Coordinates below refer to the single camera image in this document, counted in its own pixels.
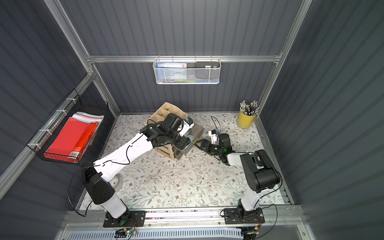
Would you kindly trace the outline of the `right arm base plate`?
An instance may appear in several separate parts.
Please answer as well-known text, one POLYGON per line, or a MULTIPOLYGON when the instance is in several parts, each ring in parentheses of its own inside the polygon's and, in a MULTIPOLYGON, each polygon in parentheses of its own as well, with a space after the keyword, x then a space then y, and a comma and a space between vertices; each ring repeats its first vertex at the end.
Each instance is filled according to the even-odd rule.
POLYGON ((220 216, 224 218, 227 225, 236 224, 256 224, 261 225, 265 223, 264 214, 261 208, 252 211, 245 211, 242 209, 226 208, 220 212, 220 216))

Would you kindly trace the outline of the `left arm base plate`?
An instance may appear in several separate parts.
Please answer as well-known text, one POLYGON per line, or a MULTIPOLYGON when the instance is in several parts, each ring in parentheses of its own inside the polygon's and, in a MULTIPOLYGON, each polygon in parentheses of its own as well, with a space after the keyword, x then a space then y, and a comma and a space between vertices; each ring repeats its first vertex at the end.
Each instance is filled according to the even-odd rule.
POLYGON ((146 218, 145 211, 129 211, 127 210, 119 218, 113 218, 110 213, 106 213, 103 227, 104 228, 133 228, 143 227, 146 218))

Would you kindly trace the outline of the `blue white box in basket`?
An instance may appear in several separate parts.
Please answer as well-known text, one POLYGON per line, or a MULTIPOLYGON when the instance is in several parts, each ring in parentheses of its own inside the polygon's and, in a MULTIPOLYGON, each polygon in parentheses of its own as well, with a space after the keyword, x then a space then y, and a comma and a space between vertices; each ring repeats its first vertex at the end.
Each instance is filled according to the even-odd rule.
POLYGON ((159 82, 187 79, 187 63, 155 63, 154 70, 159 82))

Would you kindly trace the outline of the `red folder stack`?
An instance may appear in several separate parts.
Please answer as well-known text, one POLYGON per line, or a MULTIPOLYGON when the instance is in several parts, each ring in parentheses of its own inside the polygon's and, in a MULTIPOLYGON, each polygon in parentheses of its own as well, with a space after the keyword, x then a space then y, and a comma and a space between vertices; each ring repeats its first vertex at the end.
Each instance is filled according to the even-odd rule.
POLYGON ((69 118, 59 135, 44 153, 44 157, 77 163, 98 126, 99 123, 97 122, 88 123, 73 117, 69 118))

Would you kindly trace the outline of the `light blue computer mouse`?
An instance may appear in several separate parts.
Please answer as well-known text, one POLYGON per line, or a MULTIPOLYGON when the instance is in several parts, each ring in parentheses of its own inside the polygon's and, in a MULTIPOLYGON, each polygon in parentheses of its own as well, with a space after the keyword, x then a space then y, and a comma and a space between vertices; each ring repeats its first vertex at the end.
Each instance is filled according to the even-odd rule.
POLYGON ((192 144, 192 143, 195 141, 195 139, 196 139, 196 137, 193 136, 193 135, 187 135, 186 138, 190 140, 190 143, 191 143, 191 144, 192 144))

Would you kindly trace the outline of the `black device in basket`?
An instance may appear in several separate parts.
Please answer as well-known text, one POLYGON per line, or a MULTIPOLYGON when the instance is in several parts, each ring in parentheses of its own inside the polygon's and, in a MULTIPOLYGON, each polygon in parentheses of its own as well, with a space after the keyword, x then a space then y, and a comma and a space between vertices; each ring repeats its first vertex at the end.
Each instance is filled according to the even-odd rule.
POLYGON ((196 62, 197 69, 205 69, 205 68, 220 68, 221 64, 219 62, 196 62))

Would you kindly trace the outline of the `yellow pencil cup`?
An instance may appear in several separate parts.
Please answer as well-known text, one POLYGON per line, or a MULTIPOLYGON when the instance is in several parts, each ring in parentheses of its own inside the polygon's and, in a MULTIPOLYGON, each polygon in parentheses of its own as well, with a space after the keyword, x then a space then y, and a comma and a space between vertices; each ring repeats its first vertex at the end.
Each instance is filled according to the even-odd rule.
POLYGON ((249 129, 252 126, 255 118, 256 115, 248 116, 245 115, 242 111, 239 111, 238 126, 242 129, 249 129))

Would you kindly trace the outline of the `grey drawer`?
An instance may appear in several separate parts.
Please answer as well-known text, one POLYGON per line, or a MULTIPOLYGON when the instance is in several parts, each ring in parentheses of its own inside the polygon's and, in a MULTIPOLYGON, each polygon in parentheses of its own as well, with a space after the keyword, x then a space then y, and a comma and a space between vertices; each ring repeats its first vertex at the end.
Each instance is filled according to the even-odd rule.
POLYGON ((182 149, 182 153, 184 155, 188 155, 190 150, 193 148, 195 142, 199 140, 199 138, 202 136, 204 132, 204 128, 198 124, 194 124, 194 126, 185 134, 185 137, 187 135, 193 135, 196 137, 195 141, 191 144, 189 143, 184 149, 182 149))

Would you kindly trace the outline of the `beige drawer organizer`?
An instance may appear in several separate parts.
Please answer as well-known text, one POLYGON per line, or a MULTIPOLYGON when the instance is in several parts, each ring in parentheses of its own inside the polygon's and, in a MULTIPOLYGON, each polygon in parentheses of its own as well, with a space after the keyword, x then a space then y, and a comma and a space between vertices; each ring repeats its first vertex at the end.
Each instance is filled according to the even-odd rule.
POLYGON ((172 160, 187 155, 204 131, 187 113, 168 102, 157 109, 147 123, 151 125, 149 131, 162 132, 154 139, 156 151, 172 160))

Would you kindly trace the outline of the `white mesh wall basket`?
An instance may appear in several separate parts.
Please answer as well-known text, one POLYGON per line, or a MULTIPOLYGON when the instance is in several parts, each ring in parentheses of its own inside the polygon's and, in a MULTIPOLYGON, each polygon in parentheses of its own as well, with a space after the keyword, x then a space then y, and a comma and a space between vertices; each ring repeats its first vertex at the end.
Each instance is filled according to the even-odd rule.
POLYGON ((153 70, 159 85, 217 85, 220 82, 220 59, 155 59, 153 70))

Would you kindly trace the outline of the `small green circuit board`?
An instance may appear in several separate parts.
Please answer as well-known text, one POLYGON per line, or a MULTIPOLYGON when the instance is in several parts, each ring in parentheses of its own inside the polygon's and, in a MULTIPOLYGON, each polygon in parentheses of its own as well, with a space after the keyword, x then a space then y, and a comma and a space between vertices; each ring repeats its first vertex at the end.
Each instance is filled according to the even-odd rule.
POLYGON ((129 240, 131 237, 134 237, 136 234, 137 234, 136 230, 120 229, 115 231, 114 238, 115 239, 127 238, 129 240))

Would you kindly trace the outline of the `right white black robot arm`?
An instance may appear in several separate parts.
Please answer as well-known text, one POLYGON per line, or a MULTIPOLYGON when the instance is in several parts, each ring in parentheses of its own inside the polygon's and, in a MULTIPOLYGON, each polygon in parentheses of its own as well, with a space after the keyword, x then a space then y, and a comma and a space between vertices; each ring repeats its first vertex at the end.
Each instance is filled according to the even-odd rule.
POLYGON ((267 152, 265 150, 253 153, 236 152, 232 148, 228 134, 219 134, 216 144, 202 139, 196 141, 195 145, 227 166, 243 168, 248 184, 246 193, 239 200, 236 213, 230 214, 229 211, 224 210, 224 216, 233 216, 241 222, 260 220, 262 217, 261 199, 274 192, 274 187, 282 180, 281 174, 272 164, 267 152))

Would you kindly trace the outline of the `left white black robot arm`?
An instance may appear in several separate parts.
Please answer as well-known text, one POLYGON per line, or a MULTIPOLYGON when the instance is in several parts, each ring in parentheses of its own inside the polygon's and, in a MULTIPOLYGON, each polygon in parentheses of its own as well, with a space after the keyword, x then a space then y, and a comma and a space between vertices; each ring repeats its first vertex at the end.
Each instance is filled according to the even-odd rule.
POLYGON ((102 206, 114 219, 128 214, 128 207, 110 181, 124 167, 132 165, 138 157, 154 148, 168 144, 185 148, 191 142, 186 133, 193 126, 190 117, 182 119, 170 113, 162 121, 147 123, 131 140, 109 155, 91 164, 82 164, 83 184, 93 203, 102 206))

